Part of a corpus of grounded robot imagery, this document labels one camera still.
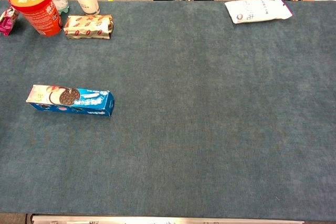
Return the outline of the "blue cookie box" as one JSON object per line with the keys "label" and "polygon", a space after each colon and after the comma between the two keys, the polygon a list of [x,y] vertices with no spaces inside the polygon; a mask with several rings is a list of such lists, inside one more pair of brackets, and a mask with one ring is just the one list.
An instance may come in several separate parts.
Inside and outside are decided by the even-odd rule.
{"label": "blue cookie box", "polygon": [[26,100],[36,110],[110,116],[114,96],[107,90],[33,85]]}

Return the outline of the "blue felt table cloth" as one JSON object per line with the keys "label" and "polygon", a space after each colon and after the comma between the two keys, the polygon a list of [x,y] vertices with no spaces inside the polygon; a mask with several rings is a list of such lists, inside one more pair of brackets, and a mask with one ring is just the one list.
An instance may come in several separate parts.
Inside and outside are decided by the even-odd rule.
{"label": "blue felt table cloth", "polygon": [[[336,221],[336,2],[101,2],[110,39],[0,34],[0,213]],[[109,90],[110,116],[33,85]]]}

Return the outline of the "gold foil snack package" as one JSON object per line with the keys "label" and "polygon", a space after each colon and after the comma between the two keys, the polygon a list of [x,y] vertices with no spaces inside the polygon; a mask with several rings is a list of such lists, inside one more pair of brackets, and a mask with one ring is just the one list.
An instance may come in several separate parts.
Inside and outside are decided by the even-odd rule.
{"label": "gold foil snack package", "polygon": [[111,15],[69,15],[64,33],[69,39],[110,39],[113,27]]}

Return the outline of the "white detergent bag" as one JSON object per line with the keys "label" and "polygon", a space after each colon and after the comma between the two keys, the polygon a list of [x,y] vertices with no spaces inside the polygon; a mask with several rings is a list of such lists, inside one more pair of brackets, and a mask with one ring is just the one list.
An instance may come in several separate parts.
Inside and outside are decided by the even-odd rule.
{"label": "white detergent bag", "polygon": [[225,6],[234,24],[288,19],[292,11],[283,0],[239,0]]}

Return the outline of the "orange snack canister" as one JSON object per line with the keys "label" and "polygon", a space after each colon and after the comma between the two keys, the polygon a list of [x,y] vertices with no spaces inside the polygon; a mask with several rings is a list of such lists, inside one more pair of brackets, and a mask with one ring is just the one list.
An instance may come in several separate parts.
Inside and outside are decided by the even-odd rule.
{"label": "orange snack canister", "polygon": [[54,36],[62,29],[62,21],[53,0],[9,0],[43,36]]}

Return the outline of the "pink snack packet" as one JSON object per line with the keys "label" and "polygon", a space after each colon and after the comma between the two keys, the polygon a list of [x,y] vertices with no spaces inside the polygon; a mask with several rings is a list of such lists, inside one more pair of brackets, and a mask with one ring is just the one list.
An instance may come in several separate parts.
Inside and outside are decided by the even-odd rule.
{"label": "pink snack packet", "polygon": [[13,7],[9,7],[0,16],[0,33],[8,36],[12,31],[16,20],[18,19],[19,12]]}

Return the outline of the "aluminium rail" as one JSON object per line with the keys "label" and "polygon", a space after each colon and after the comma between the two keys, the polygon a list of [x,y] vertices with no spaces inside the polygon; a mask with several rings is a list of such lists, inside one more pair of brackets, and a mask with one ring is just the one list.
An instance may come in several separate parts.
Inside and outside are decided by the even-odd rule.
{"label": "aluminium rail", "polygon": [[305,222],[235,218],[33,215],[31,224],[305,224]]}

